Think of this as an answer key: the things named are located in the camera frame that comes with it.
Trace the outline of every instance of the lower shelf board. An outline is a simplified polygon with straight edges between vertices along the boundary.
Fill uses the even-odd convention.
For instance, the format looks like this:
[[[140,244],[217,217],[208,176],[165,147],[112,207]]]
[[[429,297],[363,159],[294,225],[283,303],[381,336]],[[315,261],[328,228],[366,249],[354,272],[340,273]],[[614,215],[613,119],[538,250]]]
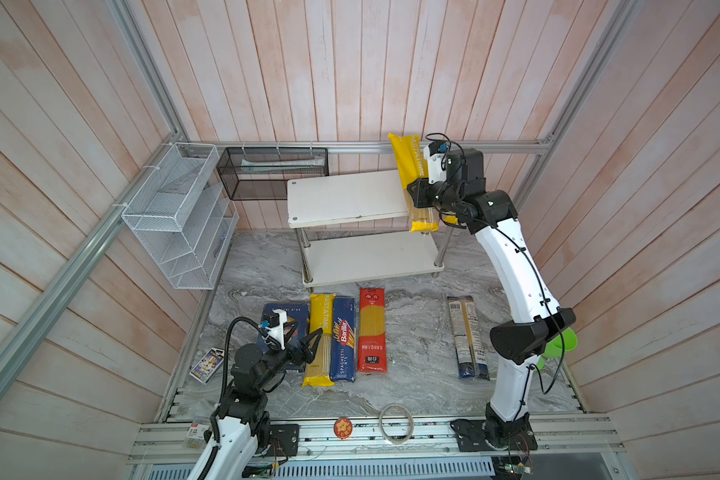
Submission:
[[[431,274],[438,248],[432,235],[392,232],[315,240],[306,249],[312,282],[335,285],[363,280]]]

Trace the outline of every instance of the white wire file organizer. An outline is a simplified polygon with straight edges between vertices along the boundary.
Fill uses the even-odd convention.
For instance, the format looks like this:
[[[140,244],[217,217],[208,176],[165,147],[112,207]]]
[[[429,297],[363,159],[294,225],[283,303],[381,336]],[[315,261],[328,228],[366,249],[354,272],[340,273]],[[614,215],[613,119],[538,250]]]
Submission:
[[[240,218],[221,183],[202,189],[218,160],[213,145],[173,145],[123,213],[174,288],[214,287]]]

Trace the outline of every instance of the blue pasta box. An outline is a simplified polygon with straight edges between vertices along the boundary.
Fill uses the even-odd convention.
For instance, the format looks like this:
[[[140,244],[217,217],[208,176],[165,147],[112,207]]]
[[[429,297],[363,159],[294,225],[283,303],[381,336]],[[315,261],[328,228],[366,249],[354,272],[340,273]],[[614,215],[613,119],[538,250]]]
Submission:
[[[292,322],[296,322],[296,331],[293,333],[292,340],[302,339],[309,333],[309,304],[308,303],[267,303],[264,305],[264,311],[262,312],[262,318],[272,314],[274,310],[284,310],[288,314],[288,323],[286,324],[286,333],[291,328]],[[266,352],[269,347],[264,342],[264,339],[259,336],[256,341],[262,352]],[[293,363],[289,363],[286,366],[287,372],[303,372],[304,366],[297,366]]]
[[[331,380],[354,382],[357,370],[355,334],[355,298],[336,296],[333,299],[333,345],[331,348]]]

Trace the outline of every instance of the red round sticker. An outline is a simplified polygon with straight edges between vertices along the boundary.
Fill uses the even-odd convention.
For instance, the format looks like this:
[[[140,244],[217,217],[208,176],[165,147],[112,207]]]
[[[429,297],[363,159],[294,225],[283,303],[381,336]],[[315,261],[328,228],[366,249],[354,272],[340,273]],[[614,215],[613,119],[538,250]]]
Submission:
[[[348,438],[352,434],[352,421],[347,417],[341,417],[333,424],[333,432],[340,439]]]

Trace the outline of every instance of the barilla spaghetti box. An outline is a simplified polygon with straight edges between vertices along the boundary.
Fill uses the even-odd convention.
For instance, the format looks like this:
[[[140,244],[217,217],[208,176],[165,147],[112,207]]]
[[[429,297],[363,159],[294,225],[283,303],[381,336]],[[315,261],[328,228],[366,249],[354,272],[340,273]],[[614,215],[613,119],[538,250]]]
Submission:
[[[309,333],[309,304],[307,303],[267,303],[264,305],[262,311],[262,318],[271,315],[274,310],[284,310],[288,314],[288,324],[286,325],[286,333],[291,328],[292,322],[296,322],[296,331],[293,333],[292,340],[302,339],[307,333]],[[259,346],[262,352],[266,352],[269,347],[264,342],[264,339],[259,335],[256,340],[256,344]],[[304,366],[297,366],[293,363],[289,363],[286,366],[287,372],[303,372]]]
[[[360,289],[358,372],[387,371],[384,289]]]
[[[333,299],[333,346],[331,347],[331,380],[354,382],[355,350],[355,298],[336,296]]]

